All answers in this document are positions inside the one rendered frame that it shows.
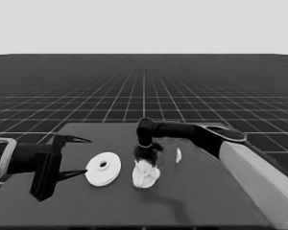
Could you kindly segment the large thick white disc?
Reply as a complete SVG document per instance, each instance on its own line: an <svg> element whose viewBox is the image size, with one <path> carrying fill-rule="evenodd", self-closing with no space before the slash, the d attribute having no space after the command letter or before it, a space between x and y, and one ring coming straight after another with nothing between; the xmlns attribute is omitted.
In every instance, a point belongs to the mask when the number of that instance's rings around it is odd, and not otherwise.
<svg viewBox="0 0 288 230"><path fill-rule="evenodd" d="M101 152L91 158L85 169L85 178L95 187L107 186L121 172L120 157L114 152Z"/></svg>

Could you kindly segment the white round carrier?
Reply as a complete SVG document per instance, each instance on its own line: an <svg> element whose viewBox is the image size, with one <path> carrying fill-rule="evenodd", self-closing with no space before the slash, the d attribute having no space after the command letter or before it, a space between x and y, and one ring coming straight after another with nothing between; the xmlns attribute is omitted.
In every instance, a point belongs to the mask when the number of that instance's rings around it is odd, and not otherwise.
<svg viewBox="0 0 288 230"><path fill-rule="evenodd" d="M145 168L145 169L151 169L153 166L149 163L149 165ZM134 177L140 177L140 178L143 178L144 179L144 183L143 183L143 187L140 188L140 189L147 189L147 188L150 188L152 187L157 179L154 179L153 177L148 177L148 178L144 178L142 175L141 175L141 171L140 169L138 169L136 166L135 166L135 162L134 162L134 168L132 170L132 178Z"/></svg>

